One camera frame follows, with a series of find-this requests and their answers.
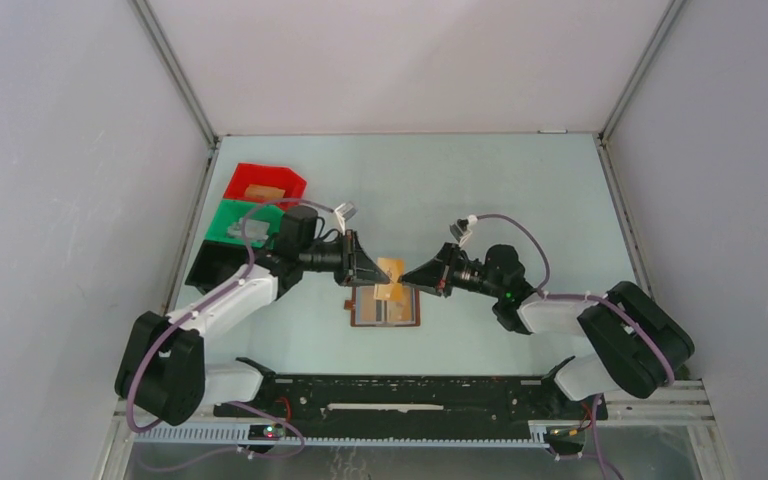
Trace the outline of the brown leather card holder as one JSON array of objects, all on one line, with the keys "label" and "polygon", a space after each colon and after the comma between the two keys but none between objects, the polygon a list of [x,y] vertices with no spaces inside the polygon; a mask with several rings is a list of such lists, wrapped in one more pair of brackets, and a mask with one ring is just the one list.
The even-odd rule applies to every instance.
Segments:
[{"label": "brown leather card holder", "polygon": [[405,300],[410,299],[413,303],[415,322],[412,324],[391,324],[386,321],[386,301],[375,300],[373,290],[372,286],[353,288],[351,297],[344,302],[343,309],[350,315],[351,327],[408,328],[420,326],[421,310],[418,291],[405,287]]}]

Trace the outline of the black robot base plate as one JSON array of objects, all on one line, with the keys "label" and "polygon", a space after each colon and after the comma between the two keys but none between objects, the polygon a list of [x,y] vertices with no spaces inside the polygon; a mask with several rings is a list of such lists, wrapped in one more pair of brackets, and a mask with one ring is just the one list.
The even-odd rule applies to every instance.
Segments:
[{"label": "black robot base plate", "polygon": [[605,406],[569,400],[539,376],[264,374],[251,406],[308,440],[539,441],[539,422],[608,417]]}]

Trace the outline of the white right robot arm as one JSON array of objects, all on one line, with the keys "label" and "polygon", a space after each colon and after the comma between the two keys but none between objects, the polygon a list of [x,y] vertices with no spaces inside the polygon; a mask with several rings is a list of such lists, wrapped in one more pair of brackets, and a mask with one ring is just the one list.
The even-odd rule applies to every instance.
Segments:
[{"label": "white right robot arm", "polygon": [[613,391],[647,399],[676,381],[695,344],[641,287],[621,281],[596,295],[551,293],[544,282],[532,285],[512,245],[494,244],[483,259],[468,256],[465,245],[481,219],[456,220],[450,227],[452,241],[399,280],[441,298],[456,289],[490,297],[496,320],[508,332],[587,340],[591,354],[569,357],[545,375],[541,402],[548,414],[566,418],[582,400]]}]

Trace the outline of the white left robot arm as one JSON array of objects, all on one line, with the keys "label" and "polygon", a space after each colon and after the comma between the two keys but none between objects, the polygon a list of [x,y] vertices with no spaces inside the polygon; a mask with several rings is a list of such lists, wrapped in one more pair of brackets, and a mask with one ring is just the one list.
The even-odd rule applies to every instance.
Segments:
[{"label": "white left robot arm", "polygon": [[337,236],[326,242],[317,225],[328,208],[297,198],[287,202],[277,232],[260,248],[245,238],[243,265],[218,286],[168,314],[147,311],[135,320],[114,384],[132,431],[180,425],[209,404],[237,401],[252,416],[268,414],[276,390],[264,382],[265,370],[246,360],[210,365],[207,347],[281,299],[307,272],[330,273],[342,287],[389,284],[357,232],[346,226],[352,204],[331,209]]}]

